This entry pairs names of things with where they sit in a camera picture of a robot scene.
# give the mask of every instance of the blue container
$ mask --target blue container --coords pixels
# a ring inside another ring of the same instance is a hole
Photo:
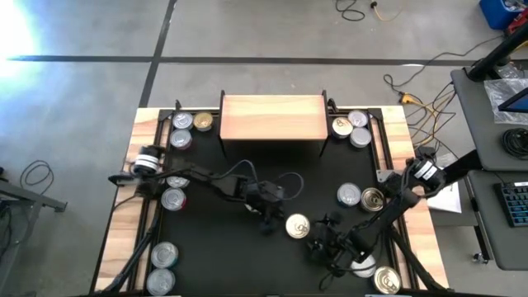
[[[480,0],[480,8],[488,21],[488,25],[495,30],[504,30],[522,10],[509,11],[504,0]]]

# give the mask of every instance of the concrete floor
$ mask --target concrete floor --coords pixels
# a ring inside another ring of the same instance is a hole
[[[416,66],[398,59],[463,53],[501,32],[487,27],[476,0],[405,0],[402,15],[377,21],[369,3],[364,21],[348,22],[332,0],[178,0],[163,56],[309,57],[378,60],[376,65],[160,64],[148,106],[217,106],[230,93],[310,94],[326,89],[339,105],[395,105],[384,73],[406,80]],[[0,58],[10,54],[152,56],[168,0],[25,0],[0,7]],[[386,14],[397,1],[379,1]],[[479,59],[499,41],[475,50]],[[526,58],[528,52],[515,53]],[[443,57],[443,59],[462,59]],[[6,62],[0,59],[0,164],[16,180],[31,161],[55,172],[49,196],[68,210],[41,213],[19,257],[9,291],[39,296],[87,293],[116,189],[106,177],[123,162],[135,109],[150,63]],[[431,101],[456,67],[427,68],[405,88]],[[473,148],[458,115],[438,134],[457,154]],[[451,286],[463,292],[521,296],[524,272],[475,266],[468,229],[438,229]]]

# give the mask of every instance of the blue keyboard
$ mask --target blue keyboard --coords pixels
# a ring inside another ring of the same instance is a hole
[[[528,226],[528,182],[501,183],[494,188],[510,226]]]

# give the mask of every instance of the white paper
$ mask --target white paper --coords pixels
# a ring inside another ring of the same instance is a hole
[[[460,207],[459,183],[455,182],[438,192],[436,196],[427,200],[430,209],[445,210],[455,213],[462,213]]]

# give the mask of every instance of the computer monitor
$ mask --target computer monitor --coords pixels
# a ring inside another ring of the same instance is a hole
[[[499,111],[528,113],[528,87],[498,106]]]

